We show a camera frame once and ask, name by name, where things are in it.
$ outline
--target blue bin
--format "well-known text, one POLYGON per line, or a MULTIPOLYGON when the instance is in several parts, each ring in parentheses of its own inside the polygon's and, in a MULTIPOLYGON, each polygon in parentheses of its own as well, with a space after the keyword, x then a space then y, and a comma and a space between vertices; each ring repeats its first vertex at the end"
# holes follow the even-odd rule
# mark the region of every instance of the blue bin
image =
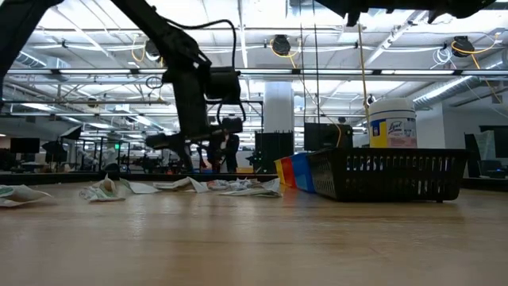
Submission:
POLYGON ((309 193, 315 193, 316 191, 314 190, 314 183, 312 182, 312 175, 310 175, 309 163, 307 161, 307 153, 291 156, 291 163, 293 164, 296 187, 309 193))

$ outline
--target black plastic basket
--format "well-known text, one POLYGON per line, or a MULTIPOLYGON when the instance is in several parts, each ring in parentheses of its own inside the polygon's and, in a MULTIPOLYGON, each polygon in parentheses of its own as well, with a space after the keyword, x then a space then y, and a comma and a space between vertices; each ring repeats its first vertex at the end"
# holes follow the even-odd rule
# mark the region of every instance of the black plastic basket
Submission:
POLYGON ((458 149, 327 149, 307 156, 315 190, 340 201, 454 200, 468 160, 458 149))

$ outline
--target desk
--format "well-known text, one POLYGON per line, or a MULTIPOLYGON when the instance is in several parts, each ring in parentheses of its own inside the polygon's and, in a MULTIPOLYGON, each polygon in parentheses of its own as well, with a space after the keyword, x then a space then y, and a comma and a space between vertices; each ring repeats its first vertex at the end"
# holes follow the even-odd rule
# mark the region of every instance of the desk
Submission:
POLYGON ((53 201, 0 209, 4 285, 506 285, 508 194, 445 203, 337 203, 34 187, 53 201))

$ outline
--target yellow bin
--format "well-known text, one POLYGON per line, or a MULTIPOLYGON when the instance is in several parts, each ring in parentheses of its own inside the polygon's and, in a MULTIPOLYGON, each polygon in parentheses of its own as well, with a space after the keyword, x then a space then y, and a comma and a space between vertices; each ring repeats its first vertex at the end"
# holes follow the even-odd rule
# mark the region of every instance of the yellow bin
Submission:
POLYGON ((275 167, 277 168, 277 176, 280 179, 281 184, 285 184, 284 181, 284 173, 283 173, 283 165, 280 163, 280 159, 275 161, 275 167))

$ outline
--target wooden table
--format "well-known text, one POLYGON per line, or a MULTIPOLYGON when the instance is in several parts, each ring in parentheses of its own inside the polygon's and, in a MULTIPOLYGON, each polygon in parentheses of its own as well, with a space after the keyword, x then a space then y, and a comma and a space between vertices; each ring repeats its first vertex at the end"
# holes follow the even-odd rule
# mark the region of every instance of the wooden table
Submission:
POLYGON ((507 285, 508 195, 449 203, 336 203, 133 195, 93 203, 89 184, 0 210, 0 284, 507 285))

